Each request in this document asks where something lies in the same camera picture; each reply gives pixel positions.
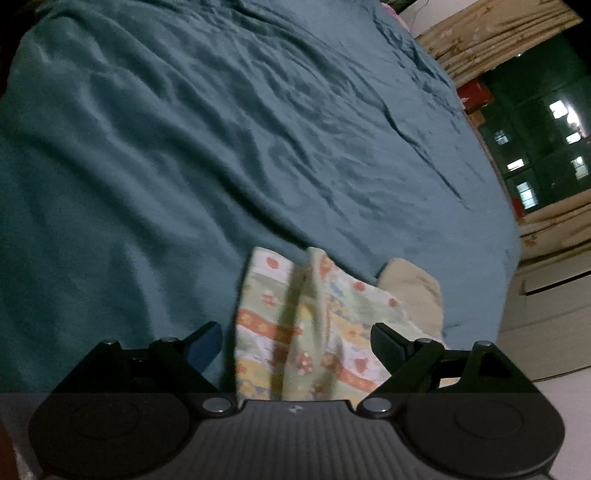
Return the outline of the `colourful patterned children's garment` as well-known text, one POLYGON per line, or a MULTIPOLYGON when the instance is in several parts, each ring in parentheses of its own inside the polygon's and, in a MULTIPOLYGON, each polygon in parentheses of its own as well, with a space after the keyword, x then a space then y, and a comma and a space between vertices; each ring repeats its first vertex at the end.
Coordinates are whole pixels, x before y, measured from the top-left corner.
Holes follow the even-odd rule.
POLYGON ((339 268, 322 249, 308 249, 298 265, 256 248, 235 319, 238 400, 358 405, 389 377, 370 347, 376 323, 409 340, 442 340, 437 280, 394 258, 372 285, 339 268))

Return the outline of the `white wardrobe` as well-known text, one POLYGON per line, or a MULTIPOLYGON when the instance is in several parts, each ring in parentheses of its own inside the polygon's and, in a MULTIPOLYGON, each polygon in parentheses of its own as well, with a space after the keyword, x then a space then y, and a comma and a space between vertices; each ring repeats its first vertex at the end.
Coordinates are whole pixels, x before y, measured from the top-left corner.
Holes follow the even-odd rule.
POLYGON ((526 376, 542 381, 590 366, 590 251, 518 269, 497 345, 526 376))

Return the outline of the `beige right curtain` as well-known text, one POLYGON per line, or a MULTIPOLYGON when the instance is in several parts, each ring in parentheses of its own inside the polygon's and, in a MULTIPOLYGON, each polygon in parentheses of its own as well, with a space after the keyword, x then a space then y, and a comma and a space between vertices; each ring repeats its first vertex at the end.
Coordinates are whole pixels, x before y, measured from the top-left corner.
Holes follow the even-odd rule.
POLYGON ((590 200, 590 190, 586 190, 520 219, 521 261, 538 260, 589 243, 590 200))

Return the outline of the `beige curtain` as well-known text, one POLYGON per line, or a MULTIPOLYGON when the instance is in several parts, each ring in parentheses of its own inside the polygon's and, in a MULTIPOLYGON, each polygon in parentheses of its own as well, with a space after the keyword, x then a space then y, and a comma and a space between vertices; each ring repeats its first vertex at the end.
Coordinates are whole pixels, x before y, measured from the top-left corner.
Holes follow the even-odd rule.
POLYGON ((460 87, 581 22, 559 0, 477 1, 418 42, 460 87))
POLYGON ((590 200, 590 190, 586 190, 520 219, 521 261, 538 260, 589 243, 590 200))

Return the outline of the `teal bed blanket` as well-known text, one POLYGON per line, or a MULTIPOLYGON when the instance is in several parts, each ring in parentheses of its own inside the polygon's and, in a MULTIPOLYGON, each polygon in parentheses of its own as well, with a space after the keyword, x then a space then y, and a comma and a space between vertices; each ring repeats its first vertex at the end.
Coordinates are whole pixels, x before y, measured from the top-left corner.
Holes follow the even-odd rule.
POLYGON ((497 337, 514 215, 442 67, 378 1, 45 1, 1 99, 1 388, 208 322, 257 247, 430 273, 497 337))

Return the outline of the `red box on windowsill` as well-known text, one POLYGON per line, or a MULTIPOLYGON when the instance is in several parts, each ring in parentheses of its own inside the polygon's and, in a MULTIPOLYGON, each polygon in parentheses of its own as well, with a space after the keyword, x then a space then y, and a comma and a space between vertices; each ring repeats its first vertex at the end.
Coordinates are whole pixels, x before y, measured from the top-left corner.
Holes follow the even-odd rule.
POLYGON ((494 101, 495 97, 478 78, 470 80, 457 89, 464 110, 471 114, 494 101))

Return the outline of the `beige left curtain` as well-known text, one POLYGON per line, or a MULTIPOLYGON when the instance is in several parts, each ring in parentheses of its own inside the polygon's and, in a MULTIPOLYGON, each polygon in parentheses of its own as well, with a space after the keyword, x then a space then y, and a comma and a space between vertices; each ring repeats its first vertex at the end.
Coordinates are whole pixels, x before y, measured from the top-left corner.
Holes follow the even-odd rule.
POLYGON ((581 22, 559 0, 477 1, 418 42, 460 87, 581 22))

